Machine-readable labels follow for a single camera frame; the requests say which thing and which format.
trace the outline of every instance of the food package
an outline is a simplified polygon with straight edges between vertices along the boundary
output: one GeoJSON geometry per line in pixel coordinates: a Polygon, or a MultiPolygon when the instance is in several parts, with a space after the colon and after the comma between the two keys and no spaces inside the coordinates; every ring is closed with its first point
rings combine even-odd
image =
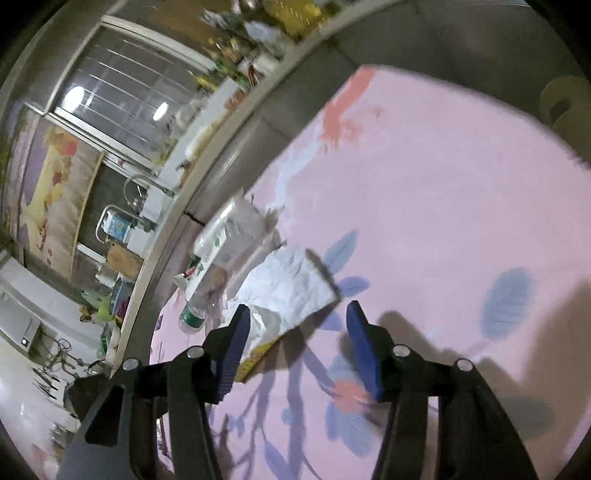
{"type": "Polygon", "coordinates": [[[240,304],[251,311],[251,329],[235,381],[243,381],[282,335],[336,300],[330,282],[303,248],[284,245],[270,253],[246,276],[222,312],[224,327],[240,304]]]}
{"type": "Polygon", "coordinates": [[[216,250],[213,265],[232,272],[252,254],[260,239],[245,234],[240,224],[229,219],[217,231],[213,242],[216,250]]]}
{"type": "Polygon", "coordinates": [[[261,244],[255,249],[250,257],[244,262],[240,269],[236,270],[226,285],[226,289],[223,293],[223,301],[227,304],[228,300],[231,300],[236,296],[238,290],[246,280],[248,274],[257,266],[262,264],[267,256],[273,251],[277,250],[281,246],[281,237],[277,230],[273,230],[268,233],[265,238],[261,241],[261,244]]]}
{"type": "Polygon", "coordinates": [[[126,244],[131,234],[131,220],[109,210],[101,228],[107,235],[126,244]]]}
{"type": "Polygon", "coordinates": [[[242,192],[233,195],[216,212],[201,231],[193,245],[193,255],[203,258],[209,255],[219,229],[229,220],[234,224],[234,231],[259,242],[265,235],[265,218],[252,203],[246,201],[242,192]]]}

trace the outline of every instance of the blue gripper pad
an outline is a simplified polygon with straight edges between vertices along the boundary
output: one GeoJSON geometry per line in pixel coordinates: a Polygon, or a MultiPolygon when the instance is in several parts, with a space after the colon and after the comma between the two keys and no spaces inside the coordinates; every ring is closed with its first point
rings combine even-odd
{"type": "Polygon", "coordinates": [[[240,358],[251,331],[251,311],[239,305],[230,325],[209,332],[203,349],[216,362],[217,394],[221,399],[232,389],[240,358]]]}
{"type": "Polygon", "coordinates": [[[347,306],[347,331],[363,386],[374,401],[380,402],[384,398],[384,367],[392,357],[394,341],[385,328],[367,321],[357,300],[347,306]]]}

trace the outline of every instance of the wall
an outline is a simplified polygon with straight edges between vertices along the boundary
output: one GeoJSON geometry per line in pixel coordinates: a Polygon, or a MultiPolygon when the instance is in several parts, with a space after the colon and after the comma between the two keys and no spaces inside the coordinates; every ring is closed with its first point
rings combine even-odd
{"type": "Polygon", "coordinates": [[[43,111],[60,76],[81,43],[115,3],[113,0],[69,0],[51,19],[43,39],[28,58],[15,94],[43,111]]]}
{"type": "Polygon", "coordinates": [[[39,280],[14,258],[9,258],[0,268],[0,286],[55,332],[57,338],[67,338],[72,343],[73,355],[90,361],[96,359],[102,326],[81,323],[75,302],[39,280]]]}

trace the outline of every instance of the pink tablecloth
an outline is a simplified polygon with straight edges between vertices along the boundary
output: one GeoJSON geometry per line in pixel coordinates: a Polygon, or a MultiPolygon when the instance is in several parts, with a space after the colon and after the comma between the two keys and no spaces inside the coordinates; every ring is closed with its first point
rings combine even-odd
{"type": "MultiPolygon", "coordinates": [[[[591,179],[532,118],[474,92],[361,68],[252,189],[320,256],[343,301],[210,412],[228,478],[369,479],[386,408],[368,408],[348,299],[435,361],[478,362],[542,479],[591,424],[591,179]]],[[[162,310],[151,361],[203,337],[162,310]]]]}

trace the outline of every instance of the window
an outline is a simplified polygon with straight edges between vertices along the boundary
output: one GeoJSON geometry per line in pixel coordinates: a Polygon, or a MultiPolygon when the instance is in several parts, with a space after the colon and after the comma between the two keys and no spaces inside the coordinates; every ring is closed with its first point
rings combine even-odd
{"type": "Polygon", "coordinates": [[[194,113],[187,111],[197,96],[190,72],[198,73],[139,40],[101,29],[74,65],[57,105],[159,163],[182,134],[177,114],[194,113]]]}
{"type": "Polygon", "coordinates": [[[61,73],[113,0],[69,0],[47,22],[18,81],[17,95],[35,108],[50,109],[61,73]]]}

